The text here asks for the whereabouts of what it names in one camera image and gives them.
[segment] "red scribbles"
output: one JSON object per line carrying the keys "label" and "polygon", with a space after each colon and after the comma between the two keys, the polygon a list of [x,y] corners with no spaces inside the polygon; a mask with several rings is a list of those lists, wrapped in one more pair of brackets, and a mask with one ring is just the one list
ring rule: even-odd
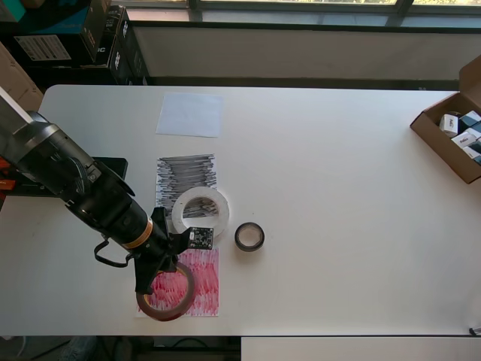
{"label": "red scribbles", "polygon": [[[190,316],[217,316],[219,314],[219,249],[186,250],[179,262],[189,267],[195,278],[195,299],[186,312]],[[149,303],[159,310],[177,305],[187,290],[186,278],[180,273],[163,273],[152,283],[154,292]]]}

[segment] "black tape roll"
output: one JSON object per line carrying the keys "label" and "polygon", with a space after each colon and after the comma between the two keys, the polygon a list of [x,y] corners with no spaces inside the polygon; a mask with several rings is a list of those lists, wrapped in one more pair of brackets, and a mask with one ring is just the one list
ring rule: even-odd
{"label": "black tape roll", "polygon": [[[256,229],[259,232],[259,235],[261,237],[259,242],[257,242],[253,246],[245,245],[244,243],[242,243],[239,237],[241,232],[248,227],[253,227],[254,229]],[[262,230],[259,224],[254,222],[247,222],[247,223],[241,224],[239,228],[237,228],[237,231],[235,231],[234,239],[235,239],[235,244],[239,247],[240,250],[243,250],[244,252],[253,252],[254,250],[258,250],[260,247],[262,247],[262,245],[264,244],[265,235],[264,235],[264,231]]]}

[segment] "window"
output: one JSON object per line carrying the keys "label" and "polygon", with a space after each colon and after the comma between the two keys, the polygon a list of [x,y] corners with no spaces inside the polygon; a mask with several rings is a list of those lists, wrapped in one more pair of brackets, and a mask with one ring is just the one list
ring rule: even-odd
{"label": "window", "polygon": [[[188,21],[195,22],[208,22],[210,19],[211,22],[217,23],[225,21],[227,23],[481,29],[481,0],[114,1],[127,6],[133,5],[136,8],[155,6],[205,11],[201,16],[192,12],[186,15]],[[208,11],[224,11],[224,13],[214,14]]]}

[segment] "clear tape roll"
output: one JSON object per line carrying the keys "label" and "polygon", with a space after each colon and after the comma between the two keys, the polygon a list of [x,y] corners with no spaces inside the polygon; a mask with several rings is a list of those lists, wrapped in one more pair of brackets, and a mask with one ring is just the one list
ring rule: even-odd
{"label": "clear tape roll", "polygon": [[229,211],[227,199],[217,190],[210,187],[191,188],[180,195],[172,208],[172,223],[174,224],[174,228],[179,233],[187,229],[186,225],[183,224],[183,211],[187,203],[198,198],[209,199],[216,204],[219,218],[217,224],[213,227],[213,237],[215,238],[227,228]]}

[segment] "white table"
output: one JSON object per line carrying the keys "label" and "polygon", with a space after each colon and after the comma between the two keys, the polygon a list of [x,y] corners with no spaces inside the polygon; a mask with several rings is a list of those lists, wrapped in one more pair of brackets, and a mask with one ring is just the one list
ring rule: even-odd
{"label": "white table", "polygon": [[[225,99],[220,138],[156,135],[166,92]],[[409,129],[446,92],[56,86],[41,113],[93,156],[129,161],[148,212],[156,159],[215,153],[231,218],[220,315],[135,318],[134,267],[96,262],[100,235],[57,199],[0,213],[0,334],[460,335],[481,324],[481,182]],[[261,225],[265,246],[233,235]],[[122,260],[113,244],[107,255]]]}

